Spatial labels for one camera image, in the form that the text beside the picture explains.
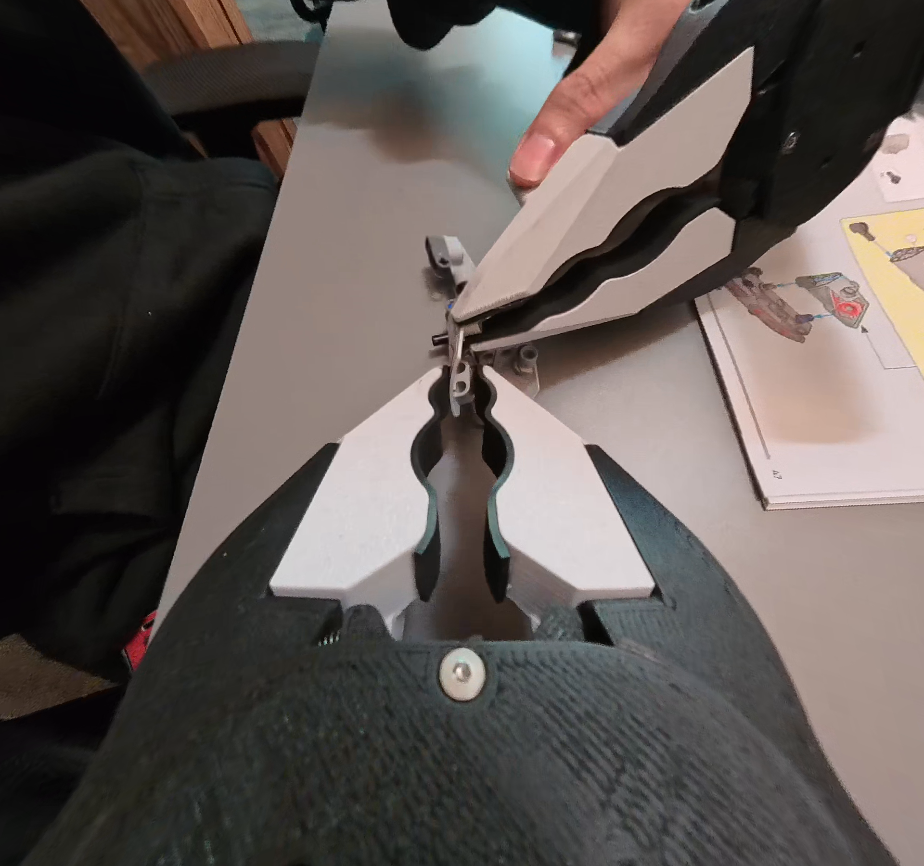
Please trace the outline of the person's left hand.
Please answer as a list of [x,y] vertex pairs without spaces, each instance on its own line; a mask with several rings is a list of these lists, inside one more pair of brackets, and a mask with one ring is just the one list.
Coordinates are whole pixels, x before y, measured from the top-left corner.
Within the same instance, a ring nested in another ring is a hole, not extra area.
[[693,0],[603,0],[603,38],[552,90],[514,151],[508,179],[537,187],[571,144],[637,90]]

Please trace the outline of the grey toy brick assembly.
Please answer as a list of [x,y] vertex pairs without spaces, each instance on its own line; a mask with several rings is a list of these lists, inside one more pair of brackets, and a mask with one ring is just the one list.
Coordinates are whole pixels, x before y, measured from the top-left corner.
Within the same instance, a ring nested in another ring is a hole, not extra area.
[[458,238],[446,235],[427,236],[424,241],[431,282],[436,285],[437,301],[445,302],[445,330],[434,335],[433,346],[445,348],[450,365],[449,404],[456,417],[464,407],[473,404],[476,393],[477,367],[492,366],[503,377],[530,398],[539,393],[539,351],[532,343],[521,343],[513,347],[489,352],[472,352],[468,337],[475,329],[464,329],[456,325],[452,310],[468,283],[473,278],[476,265]]

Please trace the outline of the grey desk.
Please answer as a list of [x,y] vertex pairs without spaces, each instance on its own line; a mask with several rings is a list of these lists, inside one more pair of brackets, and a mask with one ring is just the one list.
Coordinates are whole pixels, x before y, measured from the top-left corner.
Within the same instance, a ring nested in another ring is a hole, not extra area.
[[[319,447],[431,367],[427,235],[473,259],[517,211],[506,167],[570,50],[510,13],[407,47],[384,0],[334,7],[159,607]],[[922,864],[922,505],[765,511],[687,307],[539,346],[539,402],[718,559],[826,755]]]

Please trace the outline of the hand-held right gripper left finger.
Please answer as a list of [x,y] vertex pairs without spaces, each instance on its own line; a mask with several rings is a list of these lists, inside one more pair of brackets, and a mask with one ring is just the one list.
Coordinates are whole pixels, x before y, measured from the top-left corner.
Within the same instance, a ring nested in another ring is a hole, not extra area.
[[400,639],[441,561],[437,494],[443,370],[433,368],[347,433],[274,572],[276,596],[374,607]]

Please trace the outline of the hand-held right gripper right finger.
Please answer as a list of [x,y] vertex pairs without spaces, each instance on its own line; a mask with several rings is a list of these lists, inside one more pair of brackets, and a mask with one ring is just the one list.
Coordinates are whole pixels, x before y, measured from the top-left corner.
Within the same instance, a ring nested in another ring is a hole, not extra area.
[[537,629],[551,609],[646,599],[655,581],[583,439],[504,378],[479,369],[488,496],[484,570],[497,603]]

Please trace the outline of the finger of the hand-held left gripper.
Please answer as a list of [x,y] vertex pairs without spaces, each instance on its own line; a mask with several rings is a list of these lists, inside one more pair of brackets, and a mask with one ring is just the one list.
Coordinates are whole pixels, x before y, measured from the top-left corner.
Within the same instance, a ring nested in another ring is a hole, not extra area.
[[749,48],[624,146],[586,133],[528,196],[455,302],[462,325],[537,294],[656,191],[687,187],[722,159],[750,102]]
[[462,326],[463,352],[491,352],[631,317],[725,259],[736,221],[719,180],[656,191],[535,294]]

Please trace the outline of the wooden cabinet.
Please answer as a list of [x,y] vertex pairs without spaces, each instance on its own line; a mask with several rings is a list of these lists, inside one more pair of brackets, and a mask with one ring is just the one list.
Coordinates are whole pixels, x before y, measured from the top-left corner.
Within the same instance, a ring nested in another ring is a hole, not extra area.
[[80,0],[138,72],[253,42],[236,0]]

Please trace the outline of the white instruction booklet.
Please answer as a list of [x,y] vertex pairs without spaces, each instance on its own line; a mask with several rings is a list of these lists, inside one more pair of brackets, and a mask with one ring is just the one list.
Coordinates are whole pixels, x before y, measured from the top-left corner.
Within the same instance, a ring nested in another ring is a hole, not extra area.
[[767,509],[923,497],[922,103],[834,202],[697,301]]

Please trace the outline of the small red object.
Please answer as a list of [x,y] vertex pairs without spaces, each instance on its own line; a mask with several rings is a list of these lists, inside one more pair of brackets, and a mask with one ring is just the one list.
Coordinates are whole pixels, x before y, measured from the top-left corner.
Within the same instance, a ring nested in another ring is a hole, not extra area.
[[129,674],[131,675],[137,671],[148,650],[148,645],[152,637],[156,617],[156,610],[148,614],[144,618],[139,629],[122,649],[121,656]]

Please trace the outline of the person's black clothing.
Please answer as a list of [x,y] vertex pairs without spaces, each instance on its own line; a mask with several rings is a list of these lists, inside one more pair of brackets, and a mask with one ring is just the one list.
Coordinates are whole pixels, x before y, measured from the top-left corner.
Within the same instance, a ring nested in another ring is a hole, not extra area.
[[276,186],[199,156],[80,0],[2,0],[1,45],[2,638],[116,684],[2,723],[19,864],[163,598]]

